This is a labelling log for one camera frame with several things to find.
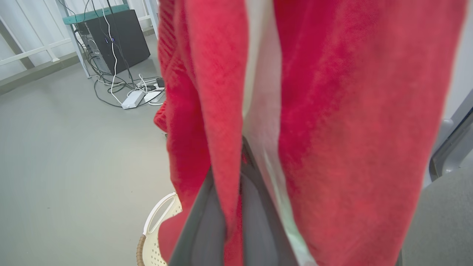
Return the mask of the white perforated laundry basket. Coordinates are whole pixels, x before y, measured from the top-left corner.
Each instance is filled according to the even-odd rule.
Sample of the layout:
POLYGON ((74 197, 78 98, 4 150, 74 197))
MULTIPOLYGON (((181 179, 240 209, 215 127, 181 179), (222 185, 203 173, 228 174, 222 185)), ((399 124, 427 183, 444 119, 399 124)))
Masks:
POLYGON ((156 203, 147 216, 137 244, 137 266, 168 266, 159 249, 158 230, 162 222, 180 212, 182 205, 176 192, 166 195, 156 203))

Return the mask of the white railing frame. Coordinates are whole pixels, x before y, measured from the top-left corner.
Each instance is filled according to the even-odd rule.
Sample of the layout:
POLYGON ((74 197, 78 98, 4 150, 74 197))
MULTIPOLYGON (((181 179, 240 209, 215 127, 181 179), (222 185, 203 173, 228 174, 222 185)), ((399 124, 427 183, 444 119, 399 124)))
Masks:
POLYGON ((57 49, 71 43, 56 0, 0 0, 0 24, 20 50, 8 48, 0 34, 0 66, 43 52, 57 62, 62 55, 57 49))

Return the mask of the red white garment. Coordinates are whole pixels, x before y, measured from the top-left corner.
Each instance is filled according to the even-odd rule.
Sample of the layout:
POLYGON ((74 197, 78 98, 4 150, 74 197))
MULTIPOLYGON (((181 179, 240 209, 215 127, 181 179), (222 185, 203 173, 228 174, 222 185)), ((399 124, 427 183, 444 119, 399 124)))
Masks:
POLYGON ((472 0, 159 0, 171 261, 209 170, 244 266, 247 140, 298 266, 395 266, 472 0))

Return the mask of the black computer tower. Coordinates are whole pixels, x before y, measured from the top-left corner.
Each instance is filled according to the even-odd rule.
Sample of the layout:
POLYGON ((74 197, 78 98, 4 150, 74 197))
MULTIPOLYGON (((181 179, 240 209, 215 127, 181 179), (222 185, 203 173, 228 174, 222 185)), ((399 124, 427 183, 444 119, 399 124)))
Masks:
POLYGON ((135 10, 125 10, 79 23, 78 32, 94 65, 114 75, 149 58, 135 10))

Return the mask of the teal top table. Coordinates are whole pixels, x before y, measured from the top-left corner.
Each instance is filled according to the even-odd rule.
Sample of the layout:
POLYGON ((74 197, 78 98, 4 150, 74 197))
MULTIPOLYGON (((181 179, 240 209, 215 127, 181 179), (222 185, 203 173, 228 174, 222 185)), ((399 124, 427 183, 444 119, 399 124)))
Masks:
MULTIPOLYGON (((114 0, 85 0, 84 10, 82 12, 72 11, 71 8, 67 6, 67 1, 72 0, 56 0, 56 3, 60 9, 62 21, 64 25, 66 25, 73 45, 76 48, 76 53, 86 77, 91 78, 93 75, 104 75, 105 73, 101 72, 88 56, 86 46, 79 35, 77 25, 83 21, 93 20, 96 17, 100 17, 100 14, 97 13, 98 10, 102 10, 103 16, 125 10, 134 10, 130 6, 130 0, 118 0, 119 4, 113 4, 114 0)), ((150 20, 150 15, 147 11, 140 12, 135 10, 135 12, 146 41, 146 37, 149 34, 156 32, 155 25, 149 26, 144 24, 146 20, 150 20)))

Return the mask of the white power adapter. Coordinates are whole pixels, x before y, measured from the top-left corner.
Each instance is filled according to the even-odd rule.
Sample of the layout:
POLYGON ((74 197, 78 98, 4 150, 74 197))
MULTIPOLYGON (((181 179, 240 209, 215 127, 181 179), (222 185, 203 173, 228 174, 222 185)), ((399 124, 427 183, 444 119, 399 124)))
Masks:
POLYGON ((148 92, 143 98, 144 103, 151 106, 162 106, 164 104, 164 100, 162 100, 164 94, 165 88, 158 88, 148 92))

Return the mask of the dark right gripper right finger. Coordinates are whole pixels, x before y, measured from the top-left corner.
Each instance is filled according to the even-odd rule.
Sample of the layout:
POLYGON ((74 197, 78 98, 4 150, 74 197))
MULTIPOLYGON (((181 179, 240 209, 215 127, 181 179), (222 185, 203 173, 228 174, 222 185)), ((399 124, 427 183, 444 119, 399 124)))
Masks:
POLYGON ((241 165, 245 266, 298 266, 273 200, 245 137, 241 165))

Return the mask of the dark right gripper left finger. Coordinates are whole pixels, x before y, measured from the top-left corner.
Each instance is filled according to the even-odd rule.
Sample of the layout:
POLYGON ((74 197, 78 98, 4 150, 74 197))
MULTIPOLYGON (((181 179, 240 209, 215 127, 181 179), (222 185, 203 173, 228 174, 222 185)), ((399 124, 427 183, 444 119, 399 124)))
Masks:
POLYGON ((178 238, 169 266, 224 266, 226 221, 209 168, 178 238))

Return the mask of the wide white partition grey feet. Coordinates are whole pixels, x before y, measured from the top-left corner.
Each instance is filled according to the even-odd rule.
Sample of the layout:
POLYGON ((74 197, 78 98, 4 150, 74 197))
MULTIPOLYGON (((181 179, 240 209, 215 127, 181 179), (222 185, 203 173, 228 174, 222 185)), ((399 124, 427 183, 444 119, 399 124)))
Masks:
POLYGON ((473 0, 467 0, 442 118, 424 173, 424 188, 473 157, 473 0))

